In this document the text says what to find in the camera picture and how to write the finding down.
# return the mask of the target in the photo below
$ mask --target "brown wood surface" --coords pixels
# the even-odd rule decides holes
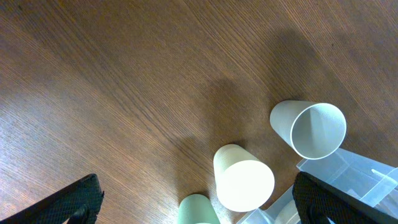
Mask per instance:
[[[398,166],[398,1],[2,1],[0,220],[89,173],[98,223],[173,223],[216,198],[236,142],[274,172],[300,157],[273,132],[286,99],[333,103],[343,148]]]

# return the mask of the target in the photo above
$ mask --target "cylindrical object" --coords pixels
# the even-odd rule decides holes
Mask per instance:
[[[276,133],[300,156],[322,159],[336,151],[346,134],[344,114],[329,103],[286,100],[271,111]]]
[[[200,194],[184,198],[178,209],[178,224],[220,224],[210,200]]]
[[[216,152],[214,171],[218,200],[235,212],[260,207],[274,190],[271,169],[235,144],[223,146]]]

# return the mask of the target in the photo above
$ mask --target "green cup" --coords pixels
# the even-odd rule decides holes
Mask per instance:
[[[178,224],[220,224],[210,200],[200,194],[184,198],[178,209]]]

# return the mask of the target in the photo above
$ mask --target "cup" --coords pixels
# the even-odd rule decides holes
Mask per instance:
[[[220,224],[210,200],[200,194],[189,195],[180,203],[178,224]]]
[[[221,147],[213,162],[217,197],[229,210],[248,212],[271,196],[275,185],[271,169],[242,147]]]
[[[286,100],[271,111],[276,133],[298,155],[322,159],[336,151],[346,134],[344,114],[329,103]]]

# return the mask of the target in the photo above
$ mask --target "cup rim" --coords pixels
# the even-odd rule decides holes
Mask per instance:
[[[298,120],[298,118],[299,118],[304,112],[306,112],[306,111],[309,110],[310,108],[313,108],[313,107],[315,107],[315,106],[320,106],[320,105],[332,106],[332,107],[336,108],[336,109],[341,113],[341,115],[342,115],[343,118],[344,118],[344,133],[343,133],[343,137],[341,138],[341,141],[339,142],[339,144],[338,144],[338,146],[336,147],[336,149],[332,150],[331,152],[329,152],[329,153],[326,154],[325,156],[313,158],[313,157],[304,156],[303,154],[301,154],[301,153],[296,149],[296,147],[294,146],[294,143],[293,143],[293,128],[294,128],[294,126],[295,126],[296,121]],[[289,134],[290,134],[290,143],[292,144],[292,148],[294,149],[294,151],[295,151],[299,156],[303,157],[304,159],[311,159],[311,160],[323,159],[323,158],[325,158],[325,157],[328,157],[330,154],[334,153],[334,152],[341,146],[341,143],[343,143],[344,138],[345,138],[345,136],[346,136],[346,132],[347,132],[347,122],[346,122],[345,116],[344,116],[343,112],[342,112],[337,106],[335,106],[335,105],[333,105],[333,104],[331,104],[331,103],[314,103],[313,105],[310,105],[310,106],[306,107],[304,110],[302,110],[302,111],[296,116],[296,118],[294,119],[294,121],[293,121],[293,123],[292,123],[292,125],[291,125],[291,127],[290,127],[290,133],[289,133]]]

